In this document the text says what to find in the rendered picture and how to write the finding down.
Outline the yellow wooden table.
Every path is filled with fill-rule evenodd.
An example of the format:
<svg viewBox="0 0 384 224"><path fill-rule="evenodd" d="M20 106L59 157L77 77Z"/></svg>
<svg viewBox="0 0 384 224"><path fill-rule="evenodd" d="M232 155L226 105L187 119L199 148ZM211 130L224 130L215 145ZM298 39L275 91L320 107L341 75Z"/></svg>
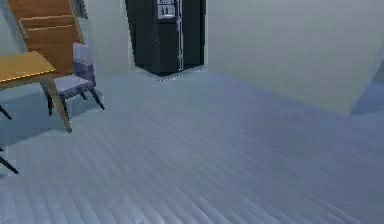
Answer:
<svg viewBox="0 0 384 224"><path fill-rule="evenodd" d="M36 51L0 56L0 91L41 83L50 93L65 130L71 133L72 128L55 84L58 77L56 68Z"/></svg>

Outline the brown wooden cupboard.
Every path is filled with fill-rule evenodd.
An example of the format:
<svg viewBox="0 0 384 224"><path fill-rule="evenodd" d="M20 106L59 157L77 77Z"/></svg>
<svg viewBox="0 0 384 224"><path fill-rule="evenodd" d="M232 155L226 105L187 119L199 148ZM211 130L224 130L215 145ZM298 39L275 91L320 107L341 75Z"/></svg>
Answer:
<svg viewBox="0 0 384 224"><path fill-rule="evenodd" d="M70 0L6 0L28 51L37 51L58 76L74 73L73 44L83 36Z"/></svg>

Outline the black fridge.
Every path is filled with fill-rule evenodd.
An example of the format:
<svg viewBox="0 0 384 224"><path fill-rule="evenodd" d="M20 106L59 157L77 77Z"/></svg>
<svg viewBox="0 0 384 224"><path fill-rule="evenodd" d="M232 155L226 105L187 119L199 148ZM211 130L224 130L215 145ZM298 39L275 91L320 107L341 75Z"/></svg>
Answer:
<svg viewBox="0 0 384 224"><path fill-rule="evenodd" d="M204 64L206 0L125 0L134 64L160 77Z"/></svg>

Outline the purple chair black legs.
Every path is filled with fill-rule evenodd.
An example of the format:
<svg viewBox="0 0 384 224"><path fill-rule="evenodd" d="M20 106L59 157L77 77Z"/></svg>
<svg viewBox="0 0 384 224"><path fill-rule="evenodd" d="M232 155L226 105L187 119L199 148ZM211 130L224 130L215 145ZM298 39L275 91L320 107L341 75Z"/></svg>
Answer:
<svg viewBox="0 0 384 224"><path fill-rule="evenodd" d="M74 73L69 76L59 77L55 80L58 95L63 104L65 113L68 113L66 100L80 95L84 100L86 92L90 92L102 110L105 106L96 93L96 76L92 53L86 44L73 44Z"/></svg>

